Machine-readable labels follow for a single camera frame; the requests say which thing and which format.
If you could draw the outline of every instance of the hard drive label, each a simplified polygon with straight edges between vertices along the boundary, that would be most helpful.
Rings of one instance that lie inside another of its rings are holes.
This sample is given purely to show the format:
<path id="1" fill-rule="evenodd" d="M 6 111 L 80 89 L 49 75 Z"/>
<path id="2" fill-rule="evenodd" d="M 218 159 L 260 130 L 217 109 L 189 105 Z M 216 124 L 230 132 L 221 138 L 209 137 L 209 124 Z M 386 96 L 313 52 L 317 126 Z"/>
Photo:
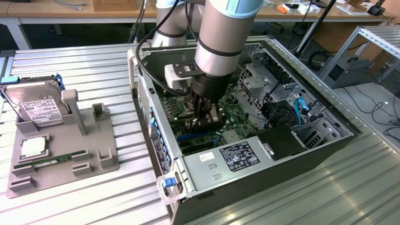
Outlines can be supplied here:
<path id="1" fill-rule="evenodd" d="M 33 123 L 42 123 L 61 119 L 61 113 L 52 98 L 32 102 L 22 102 L 21 106 Z"/>
<path id="2" fill-rule="evenodd" d="M 230 145 L 226 148 L 220 149 L 220 153 L 232 172 L 236 172 L 260 163 L 260 160 L 248 142 L 241 142 L 238 144 Z"/>

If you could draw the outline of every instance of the cable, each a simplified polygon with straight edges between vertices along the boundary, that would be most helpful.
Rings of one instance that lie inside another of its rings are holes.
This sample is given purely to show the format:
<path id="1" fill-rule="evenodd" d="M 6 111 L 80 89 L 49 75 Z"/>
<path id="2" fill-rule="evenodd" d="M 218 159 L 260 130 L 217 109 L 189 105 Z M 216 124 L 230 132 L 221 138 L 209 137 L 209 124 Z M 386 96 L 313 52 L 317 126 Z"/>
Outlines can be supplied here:
<path id="1" fill-rule="evenodd" d="M 74 8 L 76 10 L 81 10 L 81 7 L 78 7 L 78 6 L 86 6 L 88 5 L 86 3 L 69 4 L 69 3 L 61 2 L 60 0 L 54 0 L 54 1 L 58 5 Z"/>
<path id="2" fill-rule="evenodd" d="M 366 96 L 366 97 L 372 100 L 372 102 L 377 105 L 377 103 L 374 102 L 373 98 L 370 98 L 370 96 L 368 96 L 368 95 L 358 89 L 357 86 L 354 86 L 354 88 L 356 88 L 357 91 L 358 91 L 364 96 Z M 389 114 L 384 109 L 381 109 L 381 110 L 382 110 L 389 116 L 397 118 L 396 116 L 393 116 L 392 114 Z"/>
<path id="3" fill-rule="evenodd" d="M 397 111 L 396 111 L 396 107 L 394 107 L 394 99 L 396 99 L 396 96 L 393 96 L 393 111 L 394 111 L 394 114 L 396 114 L 396 116 L 393 116 L 393 115 L 390 115 L 390 114 L 381 108 L 382 105 L 384 105 L 384 103 L 382 103 L 382 102 L 376 103 L 374 100 L 370 98 L 370 96 L 368 96 L 368 95 L 366 95 L 364 92 L 361 92 L 360 89 L 357 88 L 358 92 L 360 92 L 361 94 L 364 94 L 364 95 L 373 101 L 373 103 L 374 103 L 374 107 L 373 107 L 373 109 L 372 109 L 370 112 L 366 112 L 366 111 L 361 110 L 361 109 L 360 109 L 360 106 L 358 106 L 358 104 L 357 104 L 357 102 L 356 102 L 356 100 L 354 100 L 354 98 L 353 98 L 352 95 L 350 95 L 350 93 L 348 92 L 348 90 L 346 90 L 345 88 L 344 88 L 344 90 L 346 91 L 346 93 L 348 93 L 348 95 L 349 95 L 352 101 L 354 102 L 356 107 L 358 108 L 358 110 L 360 110 L 362 113 L 368 113 L 368 114 L 370 113 L 370 115 L 372 115 L 372 120 L 373 120 L 377 124 L 381 124 L 381 125 L 385 125 L 385 126 L 392 126 L 392 127 L 389 127 L 388 129 L 384 130 L 382 135 L 385 135 L 385 136 L 393 138 L 397 142 L 400 142 L 400 138 L 389 134 L 389 131 L 390 131 L 390 130 L 400 128 L 400 118 L 398 118 L 398 116 L 397 116 Z M 376 121 L 374 116 L 373 116 L 373 113 L 374 113 L 378 109 L 381 109 L 388 115 L 393 116 L 396 119 L 394 119 L 394 120 L 389 120 L 388 123 L 381 123 L 381 122 Z"/>
<path id="4" fill-rule="evenodd" d="M 273 93 L 273 91 L 277 89 L 277 86 L 280 85 L 278 82 L 276 82 L 273 88 L 270 89 L 270 91 L 265 94 L 264 99 L 262 99 L 262 104 L 265 102 L 265 99 L 269 97 L 269 95 Z"/>
<path id="5" fill-rule="evenodd" d="M 294 112 L 293 112 L 288 107 L 280 106 L 278 109 L 284 109 L 285 111 L 288 111 L 289 114 L 290 114 L 290 116 L 292 116 L 292 118 L 293 118 L 294 120 L 297 120 L 297 117 L 296 117 Z"/>
<path id="6" fill-rule="evenodd" d="M 312 5 L 312 0 L 309 1 L 308 9 L 306 9 L 306 12 L 305 12 L 305 14 L 304 14 L 304 17 L 302 17 L 302 20 L 301 20 L 300 26 L 301 26 L 301 25 L 302 25 L 302 23 L 304 23 L 304 20 L 305 20 L 305 17 L 306 17 L 308 11 L 309 11 L 309 9 L 310 9 L 310 5 Z M 292 35 L 292 39 L 290 39 L 290 41 L 289 41 L 289 46 L 288 46 L 288 49 L 290 49 L 290 45 L 292 45 L 293 39 L 294 39 L 294 35 Z"/>
<path id="7" fill-rule="evenodd" d="M 178 95 L 178 96 L 186 96 L 188 95 L 188 92 L 181 92 L 181 91 L 177 91 L 174 89 L 172 89 L 170 87 L 165 86 L 165 84 L 162 84 L 162 82 L 150 74 L 150 72 L 148 71 L 148 69 L 145 68 L 144 64 L 142 64 L 142 61 L 141 61 L 141 58 L 140 58 L 140 49 L 141 49 L 141 46 L 144 44 L 144 42 L 146 41 L 146 39 L 150 37 L 150 35 L 157 31 L 157 29 L 162 26 L 162 24 L 165 23 L 165 21 L 168 20 L 176 6 L 177 6 L 177 3 L 178 3 L 180 0 L 176 0 L 174 3 L 173 3 L 173 6 L 169 10 L 169 12 L 166 13 L 164 19 L 161 20 L 161 22 L 158 23 L 158 25 L 150 30 L 150 32 L 144 36 L 144 38 L 140 40 L 140 42 L 137 43 L 137 46 L 136 46 L 136 51 L 134 51 L 134 54 L 136 54 L 136 59 L 137 59 L 137 63 L 138 63 L 138 66 L 140 68 L 144 70 L 144 72 L 146 73 L 146 75 L 150 77 L 152 81 L 165 90 L 168 91 L 169 93 L 174 94 L 174 95 Z"/>
<path id="8" fill-rule="evenodd" d="M 246 114 L 248 114 L 249 116 L 252 116 L 252 117 L 254 117 L 254 118 L 260 119 L 260 120 L 262 120 L 262 119 L 264 119 L 264 118 L 260 118 L 258 116 L 256 116 L 256 115 L 253 115 L 253 114 L 249 114 L 248 112 L 246 112 Z"/>
<path id="9" fill-rule="evenodd" d="M 362 42 L 361 44 L 358 44 L 357 46 L 354 46 L 354 47 L 352 47 L 352 48 L 349 48 L 346 51 L 349 51 L 349 50 L 352 50 L 352 49 L 354 49 L 354 48 L 358 48 L 362 44 L 365 44 L 366 42 Z M 309 67 L 310 67 L 310 69 L 313 69 L 313 70 L 320 70 L 321 69 L 321 66 L 316 66 L 312 62 L 313 62 L 313 57 L 316 57 L 317 55 L 321 55 L 321 56 L 324 56 L 324 58 L 325 58 L 325 61 L 328 60 L 328 58 L 330 57 L 329 55 L 328 55 L 328 53 L 336 53 L 336 52 L 338 52 L 338 50 L 337 51 L 332 51 L 332 52 L 328 52 L 328 51 L 316 51 L 316 52 L 313 52 L 312 54 L 310 54 L 310 56 L 309 56 L 309 58 L 308 58 L 308 65 L 309 65 Z"/>
<path id="10" fill-rule="evenodd" d="M 140 12 L 136 18 L 136 22 L 133 23 L 129 31 L 129 39 L 128 39 L 128 44 L 133 43 L 136 35 L 137 35 L 137 30 L 138 30 L 138 24 L 141 23 L 142 17 L 144 17 L 144 12 L 145 12 L 145 4 L 146 0 L 142 0 L 141 6 L 140 6 Z"/>
<path id="11" fill-rule="evenodd" d="M 194 32 L 193 32 L 193 28 L 192 28 L 192 23 L 190 23 L 190 20 L 189 20 L 189 13 L 188 13 L 188 2 L 185 2 L 185 15 L 186 15 L 186 21 L 188 21 L 188 28 L 189 28 L 189 32 L 197 42 L 197 38 L 196 38 L 196 35 L 194 35 Z"/>

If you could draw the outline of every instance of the wooden table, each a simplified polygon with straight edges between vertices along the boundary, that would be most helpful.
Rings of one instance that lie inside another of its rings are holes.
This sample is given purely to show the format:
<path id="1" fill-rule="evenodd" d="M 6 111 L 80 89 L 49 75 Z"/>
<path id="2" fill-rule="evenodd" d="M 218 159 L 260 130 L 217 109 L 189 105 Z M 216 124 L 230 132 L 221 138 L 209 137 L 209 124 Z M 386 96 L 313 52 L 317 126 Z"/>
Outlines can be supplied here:
<path id="1" fill-rule="evenodd" d="M 8 17 L 6 10 L 10 2 L 8 0 L 0 0 L 0 17 Z"/>
<path id="2" fill-rule="evenodd" d="M 76 4 L 89 2 L 89 0 L 65 0 L 65 2 Z M 156 8 L 153 4 L 146 5 L 142 22 L 156 22 Z M 8 16 L 12 21 L 9 30 L 20 31 L 16 28 L 21 24 L 60 24 L 60 23 L 132 23 L 134 22 L 138 10 L 134 11 L 106 11 L 93 12 L 90 6 L 82 6 L 82 10 L 58 5 L 54 0 L 32 0 L 32 3 L 12 2 L 8 8 Z M 318 14 L 309 14 L 305 22 L 313 22 L 310 29 L 316 25 L 322 10 Z M 392 14 L 385 13 L 386 18 L 393 18 Z M 304 15 L 300 13 L 282 14 L 273 8 L 262 8 L 257 14 L 256 22 L 301 22 Z M 384 22 L 381 16 L 350 16 L 338 8 L 333 7 L 325 17 L 325 22 Z M 20 49 L 30 49 L 22 31 L 10 32 Z"/>

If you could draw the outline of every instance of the sticker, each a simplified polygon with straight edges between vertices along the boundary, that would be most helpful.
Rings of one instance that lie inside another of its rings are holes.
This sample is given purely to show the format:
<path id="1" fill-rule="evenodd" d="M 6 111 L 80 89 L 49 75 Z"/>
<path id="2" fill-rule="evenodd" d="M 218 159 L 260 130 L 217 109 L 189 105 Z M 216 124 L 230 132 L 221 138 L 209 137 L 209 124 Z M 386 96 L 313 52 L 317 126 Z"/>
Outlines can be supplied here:
<path id="1" fill-rule="evenodd" d="M 248 142 L 241 142 L 220 149 L 220 153 L 232 172 L 260 163 Z"/>
<path id="2" fill-rule="evenodd" d="M 45 162 L 45 163 L 38 163 L 38 164 L 33 165 L 32 167 L 33 167 L 33 168 L 38 168 L 38 167 L 44 167 L 44 166 L 46 166 L 46 165 L 53 165 L 53 164 L 56 164 L 56 163 L 57 163 L 57 161 L 56 161 L 56 160 L 52 160 L 52 161 Z"/>
<path id="3" fill-rule="evenodd" d="M 208 152 L 208 153 L 205 153 L 205 154 L 201 154 L 201 155 L 198 155 L 198 157 L 200 157 L 200 161 L 201 161 L 201 162 L 205 162 L 206 160 L 210 160 L 210 159 L 214 158 L 212 152 Z"/>
<path id="4" fill-rule="evenodd" d="M 32 102 L 22 102 L 21 106 L 33 123 L 42 123 L 61 119 L 61 113 L 52 98 Z"/>

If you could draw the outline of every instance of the metal bracket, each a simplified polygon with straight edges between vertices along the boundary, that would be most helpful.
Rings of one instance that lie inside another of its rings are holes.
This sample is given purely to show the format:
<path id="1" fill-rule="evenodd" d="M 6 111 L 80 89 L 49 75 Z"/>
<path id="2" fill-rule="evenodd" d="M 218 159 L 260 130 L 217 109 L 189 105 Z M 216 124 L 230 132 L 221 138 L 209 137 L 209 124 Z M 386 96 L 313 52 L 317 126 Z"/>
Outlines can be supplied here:
<path id="1" fill-rule="evenodd" d="M 181 61 L 172 65 L 173 71 L 177 77 L 190 77 L 205 75 L 205 73 L 200 70 L 194 60 Z"/>

